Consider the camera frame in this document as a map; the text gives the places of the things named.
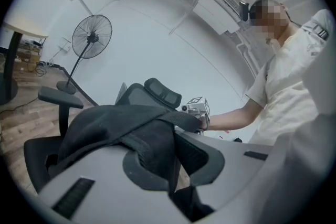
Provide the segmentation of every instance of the black table leg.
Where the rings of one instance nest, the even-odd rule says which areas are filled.
[[[17,94],[17,83],[12,78],[16,51],[19,47],[22,34],[14,32],[10,40],[5,62],[4,73],[0,76],[0,105],[8,103]]]

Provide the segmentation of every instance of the office chair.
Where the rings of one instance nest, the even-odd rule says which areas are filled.
[[[182,98],[155,78],[147,80],[144,86],[134,83],[128,89],[123,83],[121,90],[115,105],[140,104],[175,110]],[[60,136],[34,138],[24,144],[27,171],[36,192],[40,192],[51,180],[48,169],[57,162],[59,148],[68,130],[69,109],[83,108],[82,102],[74,95],[49,87],[41,87],[38,98],[59,105]]]

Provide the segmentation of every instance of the person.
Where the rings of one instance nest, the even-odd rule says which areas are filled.
[[[334,27],[333,17],[330,11],[320,10],[311,21],[300,27],[291,21],[287,9],[273,0],[255,1],[249,13],[250,24],[256,31],[262,33],[266,40],[277,40],[280,49],[261,68],[253,86],[246,93],[249,100],[245,106],[213,115],[209,126],[203,121],[202,127],[214,131],[241,129],[253,123],[265,110],[249,142],[273,145],[280,134],[293,132],[318,114],[301,75],[326,41],[307,31],[305,26],[307,28],[314,23],[330,34]]]

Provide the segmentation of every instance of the white shirt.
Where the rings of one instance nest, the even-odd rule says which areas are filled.
[[[318,11],[312,20],[327,32],[333,30],[333,17],[328,10]],[[250,143],[273,145],[280,134],[293,132],[318,115],[301,76],[324,44],[324,40],[300,28],[275,54],[268,73],[266,65],[262,67],[246,94],[266,110]]]

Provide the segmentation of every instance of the fan base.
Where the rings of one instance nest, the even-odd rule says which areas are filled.
[[[69,85],[67,85],[66,81],[59,81],[56,84],[56,87],[58,90],[62,91],[62,92],[66,92],[69,94],[75,94],[76,93],[76,88],[75,86],[73,86],[71,83],[69,83]]]

